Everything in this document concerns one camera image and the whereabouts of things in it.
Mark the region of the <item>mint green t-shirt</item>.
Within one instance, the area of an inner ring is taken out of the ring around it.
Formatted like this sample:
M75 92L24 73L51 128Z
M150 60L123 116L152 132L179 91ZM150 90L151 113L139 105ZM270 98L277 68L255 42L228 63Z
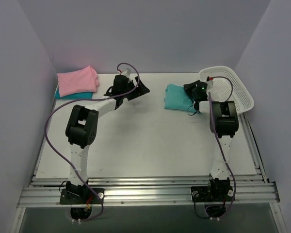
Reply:
M169 110L195 112L192 102L183 86L169 84L165 89L164 108Z

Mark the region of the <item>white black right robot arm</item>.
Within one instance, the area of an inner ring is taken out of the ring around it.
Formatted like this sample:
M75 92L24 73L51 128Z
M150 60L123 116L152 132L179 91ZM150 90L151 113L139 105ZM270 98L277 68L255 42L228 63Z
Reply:
M208 113L210 118L210 131L214 134L217 145L215 146L214 159L210 171L210 185L206 187L206 196L210 200L217 200L223 194L232 196L236 187L231 187L230 182L236 185L235 176L228 164L231 144L239 129L239 121L235 102L230 98L233 94L233 84L230 84L230 93L225 101L215 101L210 89L213 80L219 77L208 77L205 82L200 80L185 84L184 91L192 101L196 113Z

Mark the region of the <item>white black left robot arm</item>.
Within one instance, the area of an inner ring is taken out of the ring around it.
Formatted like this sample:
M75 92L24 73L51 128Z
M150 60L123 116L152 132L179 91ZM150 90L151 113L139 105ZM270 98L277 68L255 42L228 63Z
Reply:
M124 99L130 101L150 92L139 76L135 80L136 83L127 75L116 75L113 86L105 93L107 100L86 106L74 105L72 108L65 135L70 144L70 161L74 167L70 170L65 188L76 203L84 203L88 199L88 152L97 135L98 119L118 109Z

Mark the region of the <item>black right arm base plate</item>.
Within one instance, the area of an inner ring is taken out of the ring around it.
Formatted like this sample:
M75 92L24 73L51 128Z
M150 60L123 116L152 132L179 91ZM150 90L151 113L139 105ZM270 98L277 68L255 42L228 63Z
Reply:
M225 202L235 200L233 190L231 187L211 188L210 186L192 186L191 188L192 200L196 202Z

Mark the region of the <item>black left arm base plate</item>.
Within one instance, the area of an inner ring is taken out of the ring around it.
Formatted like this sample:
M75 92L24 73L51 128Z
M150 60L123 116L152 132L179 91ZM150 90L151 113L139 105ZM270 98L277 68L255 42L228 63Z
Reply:
M101 204L104 201L105 189L94 188L94 191L99 195L99 198L89 189L85 189L81 194L73 194L66 189L62 189L59 203L61 205Z

